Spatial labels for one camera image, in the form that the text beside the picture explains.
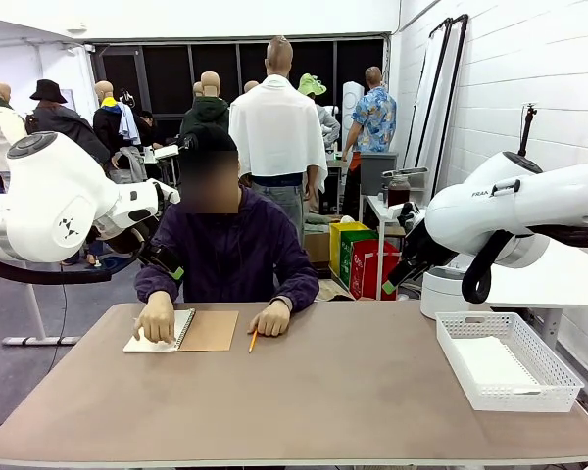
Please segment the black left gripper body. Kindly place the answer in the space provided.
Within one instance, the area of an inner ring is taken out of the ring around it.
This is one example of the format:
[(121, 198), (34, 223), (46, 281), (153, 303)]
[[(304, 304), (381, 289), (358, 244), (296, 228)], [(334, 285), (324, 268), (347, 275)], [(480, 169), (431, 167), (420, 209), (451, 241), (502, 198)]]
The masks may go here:
[(162, 268), (169, 267), (170, 254), (165, 246), (145, 241), (141, 244), (138, 257), (143, 264), (153, 264)]

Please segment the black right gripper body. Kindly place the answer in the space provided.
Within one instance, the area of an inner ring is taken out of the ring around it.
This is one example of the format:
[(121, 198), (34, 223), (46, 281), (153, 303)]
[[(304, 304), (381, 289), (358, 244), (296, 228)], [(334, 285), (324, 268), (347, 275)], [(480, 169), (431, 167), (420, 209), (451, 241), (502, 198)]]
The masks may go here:
[(406, 235), (401, 261), (397, 265), (400, 279), (412, 279), (421, 275), (430, 266), (430, 251), (434, 241), (429, 235), (424, 222), (416, 224)]

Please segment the person right hand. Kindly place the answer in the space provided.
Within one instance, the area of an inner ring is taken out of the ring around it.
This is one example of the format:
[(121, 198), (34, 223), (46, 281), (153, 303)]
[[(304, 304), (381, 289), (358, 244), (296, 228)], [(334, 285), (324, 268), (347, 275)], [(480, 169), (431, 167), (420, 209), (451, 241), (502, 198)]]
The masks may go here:
[(167, 292), (157, 291), (151, 294), (145, 307), (135, 320), (133, 337), (140, 340), (144, 337), (151, 343), (175, 341), (174, 308), (172, 299)]

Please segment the person left hand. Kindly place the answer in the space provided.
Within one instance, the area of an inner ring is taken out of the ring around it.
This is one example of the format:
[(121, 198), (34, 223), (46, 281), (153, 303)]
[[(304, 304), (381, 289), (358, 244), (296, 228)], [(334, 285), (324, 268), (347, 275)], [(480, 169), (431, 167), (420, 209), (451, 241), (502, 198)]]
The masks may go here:
[(274, 299), (253, 318), (249, 324), (248, 333), (258, 333), (266, 337), (280, 336), (288, 328), (290, 313), (291, 308), (286, 300)]

